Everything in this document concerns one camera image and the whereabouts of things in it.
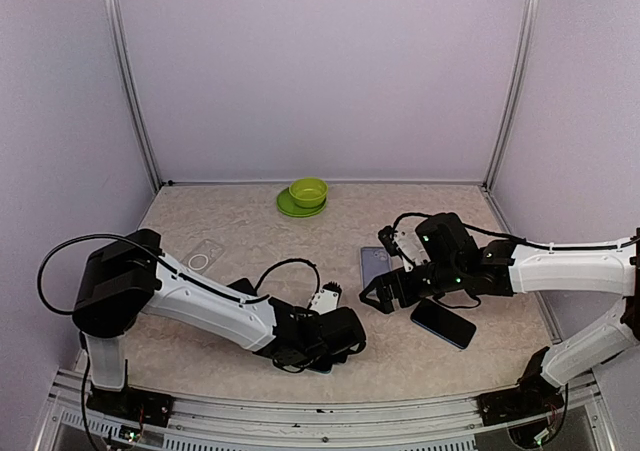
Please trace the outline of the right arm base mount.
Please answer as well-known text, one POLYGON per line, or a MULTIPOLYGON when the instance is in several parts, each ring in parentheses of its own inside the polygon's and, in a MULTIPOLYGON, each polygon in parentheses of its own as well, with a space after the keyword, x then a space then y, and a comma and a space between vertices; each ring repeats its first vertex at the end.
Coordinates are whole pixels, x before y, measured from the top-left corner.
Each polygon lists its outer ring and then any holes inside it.
POLYGON ((484 426, 517 421, 550 412, 565 405, 564 392, 542 378, 522 379, 515 387, 477 397, 484 426))

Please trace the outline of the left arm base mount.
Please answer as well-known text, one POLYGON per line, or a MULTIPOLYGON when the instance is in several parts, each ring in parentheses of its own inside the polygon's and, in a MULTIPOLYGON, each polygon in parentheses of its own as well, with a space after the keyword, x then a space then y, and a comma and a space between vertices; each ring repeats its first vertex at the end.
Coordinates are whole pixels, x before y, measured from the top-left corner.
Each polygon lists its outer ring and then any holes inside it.
POLYGON ((87 399, 87 407, 91 410, 163 428, 168 425, 173 404, 171 395, 133 387, 125 387, 120 392, 93 389, 87 399))

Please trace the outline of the black phone light edge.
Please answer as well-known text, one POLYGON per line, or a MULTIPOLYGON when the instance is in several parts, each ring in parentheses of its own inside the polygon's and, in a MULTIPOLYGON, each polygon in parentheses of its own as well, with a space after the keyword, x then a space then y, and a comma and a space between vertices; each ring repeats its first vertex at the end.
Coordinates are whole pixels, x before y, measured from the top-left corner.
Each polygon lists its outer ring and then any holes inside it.
POLYGON ((324 361, 324 360, 316 361, 309 366, 310 370, 318 373, 324 373, 324 374, 330 373, 332 368, 333 368, 333 363, 331 361, 324 361))

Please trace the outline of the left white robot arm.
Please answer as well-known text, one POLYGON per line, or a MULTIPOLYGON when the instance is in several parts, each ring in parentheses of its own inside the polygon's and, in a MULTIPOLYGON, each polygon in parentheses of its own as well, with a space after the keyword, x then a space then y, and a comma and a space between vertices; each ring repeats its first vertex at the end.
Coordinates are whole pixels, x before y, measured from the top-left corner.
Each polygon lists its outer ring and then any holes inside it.
POLYGON ((141 314, 222 337, 291 372, 328 372, 364 350, 364 328, 354 310, 340 305, 336 283, 317 289, 307 307, 294 306, 201 276, 160 242, 158 233, 142 229, 91 253, 72 312, 86 340, 91 383, 118 415, 140 405, 127 383, 122 341, 141 314))

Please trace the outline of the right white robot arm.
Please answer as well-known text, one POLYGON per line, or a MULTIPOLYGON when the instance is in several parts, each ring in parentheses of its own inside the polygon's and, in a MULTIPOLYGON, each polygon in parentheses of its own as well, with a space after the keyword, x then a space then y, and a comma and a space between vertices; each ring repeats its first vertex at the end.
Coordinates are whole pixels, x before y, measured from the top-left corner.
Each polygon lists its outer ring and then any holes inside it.
POLYGON ((359 299, 390 314, 423 298, 463 290, 511 297, 543 291, 600 292, 617 296, 613 307, 565 341, 535 353, 513 390, 511 404, 523 415, 546 403, 551 389, 639 343, 639 238, 554 245, 492 233, 478 247, 472 225, 453 212, 424 214, 415 228, 420 244, 406 241, 395 225, 378 239, 402 267, 381 274, 359 299))

